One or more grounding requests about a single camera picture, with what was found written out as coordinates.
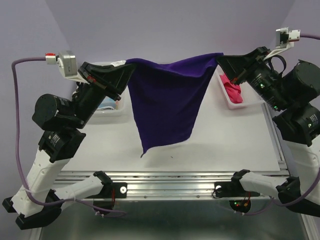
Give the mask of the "blue orange dotted towel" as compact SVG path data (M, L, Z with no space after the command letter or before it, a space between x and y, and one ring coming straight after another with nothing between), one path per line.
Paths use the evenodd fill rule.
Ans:
M98 111L117 110L118 102L110 97L105 97L97 107Z

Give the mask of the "purple towel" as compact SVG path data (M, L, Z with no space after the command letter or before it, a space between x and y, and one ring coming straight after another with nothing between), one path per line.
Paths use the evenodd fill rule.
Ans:
M136 66L128 90L144 154L190 138L221 56L208 53L169 64L142 58L125 61Z

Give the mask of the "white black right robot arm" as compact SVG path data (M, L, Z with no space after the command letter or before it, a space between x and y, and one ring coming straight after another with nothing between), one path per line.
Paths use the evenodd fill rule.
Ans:
M217 182L212 196L230 198L230 207L250 214L251 197L298 214L320 215L320 111L311 101L320 95L320 69L299 60L287 74L274 69L274 55L259 47L245 55L223 55L217 63L232 84L247 83L278 115L272 120L290 148L297 176L272 177L243 169Z

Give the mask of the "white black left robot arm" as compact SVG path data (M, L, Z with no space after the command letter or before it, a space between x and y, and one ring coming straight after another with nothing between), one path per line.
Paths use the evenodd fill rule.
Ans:
M43 130L35 160L28 175L22 177L20 190L2 203L7 212L17 213L15 222L21 230L46 227L69 205L87 197L109 198L106 209L94 207L98 214L107 215L113 212L120 194L120 187L103 171L64 188L53 189L53 183L86 137L81 129L106 97L121 99L136 65L84 62L77 67L61 60L57 65L64 77L76 80L77 90L71 99L47 93L35 104L32 120Z

